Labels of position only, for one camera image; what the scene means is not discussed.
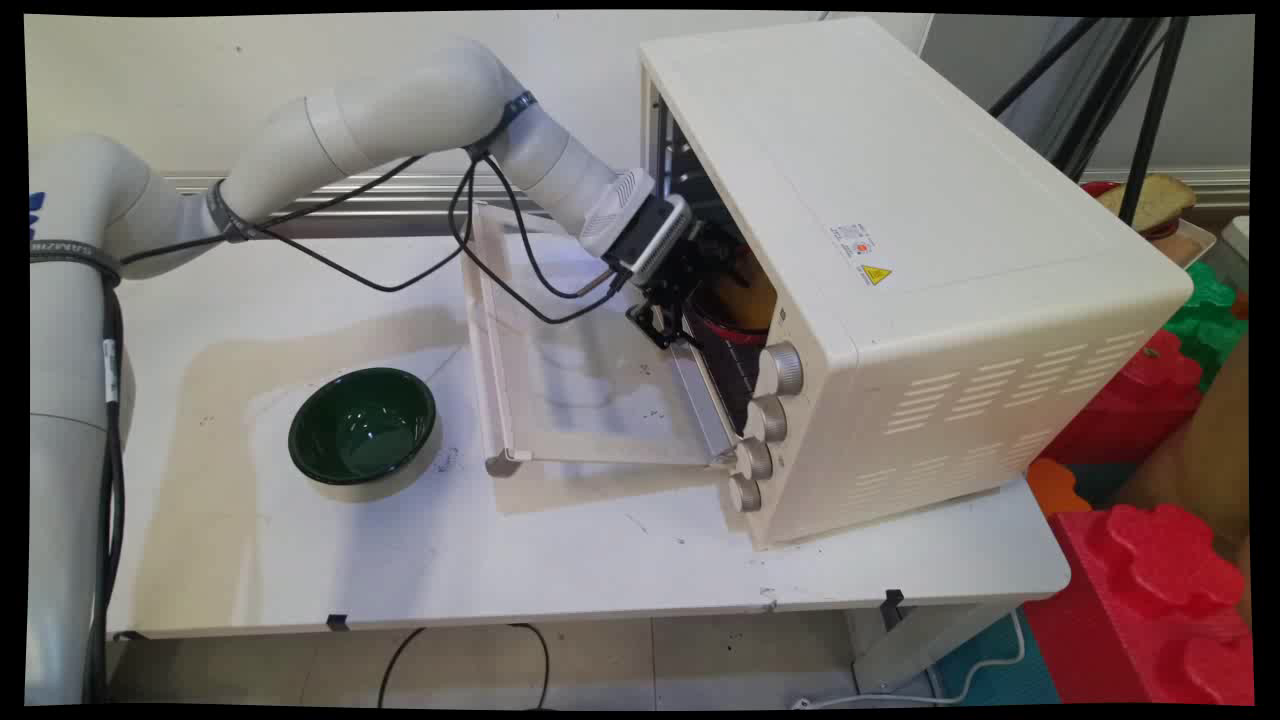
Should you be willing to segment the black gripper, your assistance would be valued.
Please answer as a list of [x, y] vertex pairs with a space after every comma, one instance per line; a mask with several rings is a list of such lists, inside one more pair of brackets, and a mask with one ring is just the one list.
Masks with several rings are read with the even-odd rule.
[[701, 350], [689, 334], [680, 307], [704, 282], [721, 275], [740, 288], [748, 278], [737, 269], [736, 234], [717, 224], [694, 224], [682, 234], [643, 287], [643, 301], [627, 309], [627, 319], [658, 348], [687, 345]]

